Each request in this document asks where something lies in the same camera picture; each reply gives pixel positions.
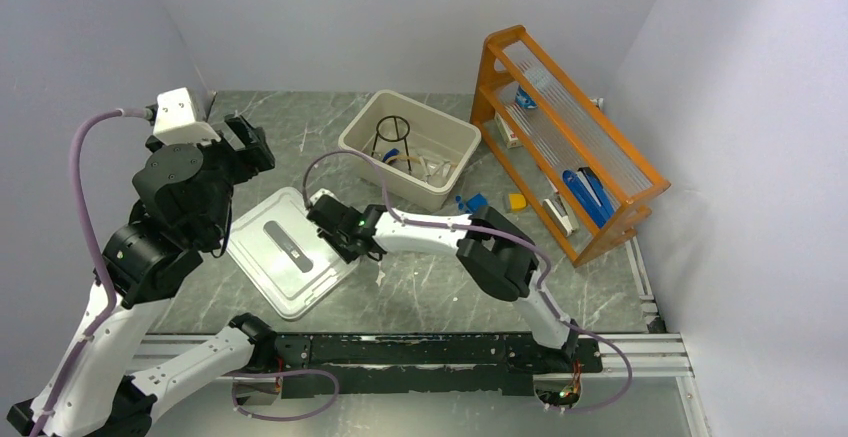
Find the white bin lid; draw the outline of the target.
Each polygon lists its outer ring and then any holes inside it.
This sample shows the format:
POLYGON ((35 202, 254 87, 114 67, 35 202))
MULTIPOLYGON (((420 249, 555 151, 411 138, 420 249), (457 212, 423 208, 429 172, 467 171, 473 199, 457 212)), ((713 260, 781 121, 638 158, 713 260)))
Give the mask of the white bin lid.
POLYGON ((319 237, 294 187, 277 190, 236 219, 227 254, 287 321, 302 318, 359 265, 319 237))

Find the yellow rubber tube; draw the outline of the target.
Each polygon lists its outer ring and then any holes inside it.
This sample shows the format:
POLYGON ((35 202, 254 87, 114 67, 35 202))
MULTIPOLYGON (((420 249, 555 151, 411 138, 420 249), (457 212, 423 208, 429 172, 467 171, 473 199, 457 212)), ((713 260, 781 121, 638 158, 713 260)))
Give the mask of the yellow rubber tube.
POLYGON ((409 155, 409 154, 406 154, 406 153, 402 153, 401 151, 400 151, 399 156, 396 159, 393 159, 392 161, 385 163, 385 164, 386 165, 394 165, 394 164, 398 164, 398 163, 402 163, 402 162, 405 162, 409 166, 411 166, 413 163, 416 163, 416 164, 418 164, 422 167, 425 167, 427 165, 427 160, 426 160, 425 157, 420 156, 420 155, 409 155))

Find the black metal tripod stand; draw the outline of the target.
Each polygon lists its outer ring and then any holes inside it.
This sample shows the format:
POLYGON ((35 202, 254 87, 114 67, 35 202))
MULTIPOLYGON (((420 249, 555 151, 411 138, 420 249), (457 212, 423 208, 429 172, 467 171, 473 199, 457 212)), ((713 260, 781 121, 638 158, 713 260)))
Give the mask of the black metal tripod stand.
MULTIPOLYGON (((388 115, 382 117, 375 125, 374 136, 371 141, 370 155, 374 159, 380 161, 383 154, 392 148, 397 148, 402 153, 410 155, 410 147, 408 143, 410 131, 410 123, 404 117, 399 115, 388 115)), ((405 162, 398 164, 401 166, 406 165, 407 172, 412 173, 412 165, 409 166, 405 162)))

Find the beige plastic bin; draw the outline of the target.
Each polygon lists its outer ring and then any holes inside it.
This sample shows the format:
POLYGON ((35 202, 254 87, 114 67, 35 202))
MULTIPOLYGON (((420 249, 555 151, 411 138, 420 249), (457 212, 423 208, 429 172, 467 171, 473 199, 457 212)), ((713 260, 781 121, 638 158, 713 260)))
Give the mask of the beige plastic bin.
POLYGON ((400 93, 381 90, 368 100, 341 132, 337 143, 341 149, 360 151, 368 156, 366 162, 356 159, 353 164, 361 178, 375 185, 384 179, 388 191, 394 196, 436 212, 446 203, 480 141, 481 132, 474 125, 400 93), (412 164, 412 173, 408 173, 406 165, 386 165, 370 155, 375 125, 388 115, 399 115, 410 123, 410 155, 458 164, 445 186, 433 187, 422 181, 422 168, 416 163, 412 164))

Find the metal crucible tongs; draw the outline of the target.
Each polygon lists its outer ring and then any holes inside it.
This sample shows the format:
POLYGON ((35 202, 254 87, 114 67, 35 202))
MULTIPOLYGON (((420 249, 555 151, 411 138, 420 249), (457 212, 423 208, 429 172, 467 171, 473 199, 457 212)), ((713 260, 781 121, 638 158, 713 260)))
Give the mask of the metal crucible tongs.
POLYGON ((458 164, 456 162, 420 156, 422 168, 421 180, 433 187, 443 187, 448 183, 458 164))

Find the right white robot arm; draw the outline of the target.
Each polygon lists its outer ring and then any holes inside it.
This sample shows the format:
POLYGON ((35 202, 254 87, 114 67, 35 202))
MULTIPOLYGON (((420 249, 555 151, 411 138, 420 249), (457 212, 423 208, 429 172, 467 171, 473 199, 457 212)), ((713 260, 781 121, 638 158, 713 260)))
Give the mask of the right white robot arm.
POLYGON ((482 292, 513 305, 539 345, 542 363, 562 371, 578 356, 575 322, 544 283, 550 269, 520 229, 486 205, 472 214, 432 216, 369 205, 363 211, 323 195, 307 207, 317 234, 347 263, 390 253, 451 256, 482 292))

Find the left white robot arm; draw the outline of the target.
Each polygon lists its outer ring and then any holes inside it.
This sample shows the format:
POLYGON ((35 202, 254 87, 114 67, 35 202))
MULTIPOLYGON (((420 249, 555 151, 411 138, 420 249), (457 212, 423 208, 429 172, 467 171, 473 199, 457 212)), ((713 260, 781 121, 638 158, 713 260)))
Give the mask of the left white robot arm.
POLYGON ((7 415, 23 436, 143 436, 168 410, 230 373, 280 367, 277 337, 260 318, 234 317, 209 341, 145 371, 128 366, 148 329, 205 255, 224 253, 234 189, 271 170, 263 129, 230 115, 234 148, 210 141, 147 141, 150 157, 134 176, 138 201, 105 246, 95 240, 89 303, 62 362, 35 398, 7 415))

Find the blue plastic scoop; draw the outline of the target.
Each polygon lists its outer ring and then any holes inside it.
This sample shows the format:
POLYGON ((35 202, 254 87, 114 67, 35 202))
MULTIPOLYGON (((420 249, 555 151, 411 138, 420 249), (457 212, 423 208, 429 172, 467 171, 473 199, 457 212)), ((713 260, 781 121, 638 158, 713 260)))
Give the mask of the blue plastic scoop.
POLYGON ((477 193, 465 202, 465 210, 468 214, 474 214, 481 208, 488 206, 488 199, 482 194, 477 193))

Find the yellow grey sponge block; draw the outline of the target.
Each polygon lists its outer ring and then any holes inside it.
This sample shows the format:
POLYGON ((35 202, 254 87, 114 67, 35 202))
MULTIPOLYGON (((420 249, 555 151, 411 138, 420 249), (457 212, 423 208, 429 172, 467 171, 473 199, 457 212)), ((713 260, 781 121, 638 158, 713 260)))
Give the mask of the yellow grey sponge block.
POLYGON ((520 212, 528 207, 528 201, 521 193, 508 193, 503 200, 504 207, 508 212, 520 212))

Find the white box on shelf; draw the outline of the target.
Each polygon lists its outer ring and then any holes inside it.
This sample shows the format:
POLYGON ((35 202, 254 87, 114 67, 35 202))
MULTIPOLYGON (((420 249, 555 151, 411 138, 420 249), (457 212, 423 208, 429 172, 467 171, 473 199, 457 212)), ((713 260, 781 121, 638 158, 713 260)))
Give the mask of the white box on shelf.
POLYGON ((497 116, 495 123, 506 148, 512 149, 522 146, 521 141, 505 120, 497 116))

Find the grey stapler on shelf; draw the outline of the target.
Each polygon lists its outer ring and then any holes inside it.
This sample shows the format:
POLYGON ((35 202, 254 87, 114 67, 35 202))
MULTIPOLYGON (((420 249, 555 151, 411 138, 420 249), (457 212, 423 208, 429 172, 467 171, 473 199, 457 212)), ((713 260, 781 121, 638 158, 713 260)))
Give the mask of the grey stapler on shelf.
POLYGON ((574 227, 567 213, 557 203, 546 198, 542 201, 542 207, 561 234, 570 237, 574 233, 574 227))

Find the blue white cup on shelf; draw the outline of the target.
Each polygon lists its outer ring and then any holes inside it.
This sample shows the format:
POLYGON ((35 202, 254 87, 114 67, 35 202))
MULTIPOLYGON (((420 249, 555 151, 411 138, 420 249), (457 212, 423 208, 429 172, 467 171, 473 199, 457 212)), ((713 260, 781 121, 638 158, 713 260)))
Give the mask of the blue white cup on shelf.
POLYGON ((534 110, 538 108, 538 104, 535 100, 521 86, 516 89, 514 102, 525 110, 534 110))

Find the blue folder on shelf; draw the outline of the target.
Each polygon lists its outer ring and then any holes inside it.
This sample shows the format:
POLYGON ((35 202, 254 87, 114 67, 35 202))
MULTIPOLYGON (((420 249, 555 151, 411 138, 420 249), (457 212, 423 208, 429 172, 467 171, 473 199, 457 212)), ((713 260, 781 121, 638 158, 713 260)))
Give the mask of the blue folder on shelf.
POLYGON ((564 170, 562 180, 592 222, 603 228, 613 216, 614 208, 595 172, 589 167, 564 170))

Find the orange wooden shelf rack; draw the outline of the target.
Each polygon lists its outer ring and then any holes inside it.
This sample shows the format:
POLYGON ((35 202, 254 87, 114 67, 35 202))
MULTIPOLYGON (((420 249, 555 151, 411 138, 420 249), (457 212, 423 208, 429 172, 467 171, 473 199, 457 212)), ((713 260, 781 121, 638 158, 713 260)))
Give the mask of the orange wooden shelf rack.
POLYGON ((516 25, 483 43, 471 122, 507 175, 574 266, 624 244, 651 214, 650 203, 670 183, 590 100, 552 57, 516 25), (514 102, 521 86, 538 108, 514 102), (505 147, 495 118, 515 132, 521 147, 505 147), (598 228, 562 180, 564 170, 591 168, 604 186, 613 216, 598 228), (567 213, 574 233, 565 237, 542 207, 544 199, 567 213))

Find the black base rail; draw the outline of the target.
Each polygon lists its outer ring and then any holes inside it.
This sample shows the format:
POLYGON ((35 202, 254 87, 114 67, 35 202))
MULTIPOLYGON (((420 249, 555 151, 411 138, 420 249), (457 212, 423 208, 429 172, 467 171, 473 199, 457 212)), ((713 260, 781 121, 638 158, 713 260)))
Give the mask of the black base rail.
POLYGON ((240 371, 318 369, 335 376, 291 376, 284 398, 330 394, 498 391, 532 396, 538 375, 569 378, 602 371, 599 345, 590 338, 552 350, 528 332, 505 333, 281 333, 260 346, 240 371))

